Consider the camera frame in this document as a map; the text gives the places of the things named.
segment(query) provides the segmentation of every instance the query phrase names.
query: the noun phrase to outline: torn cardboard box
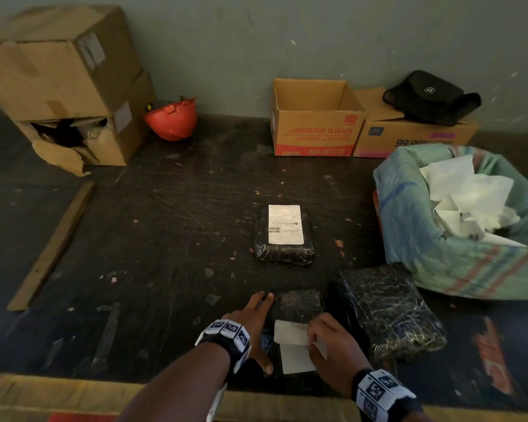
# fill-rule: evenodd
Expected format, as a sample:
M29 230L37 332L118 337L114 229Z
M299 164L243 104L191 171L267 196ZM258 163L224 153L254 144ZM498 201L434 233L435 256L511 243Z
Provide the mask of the torn cardboard box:
M114 115L140 71L119 6L41 6L0 22L0 105L13 120Z
M421 143L466 145L477 125L462 120L454 127L405 120L405 114L382 99L385 87L354 91L366 110L365 122L352 155L386 158L400 146Z
M275 155L350 156L365 112L344 80L275 79Z
M84 164L127 165L148 134L143 113L155 99L150 77L142 71L113 116L14 123L43 160L85 176Z

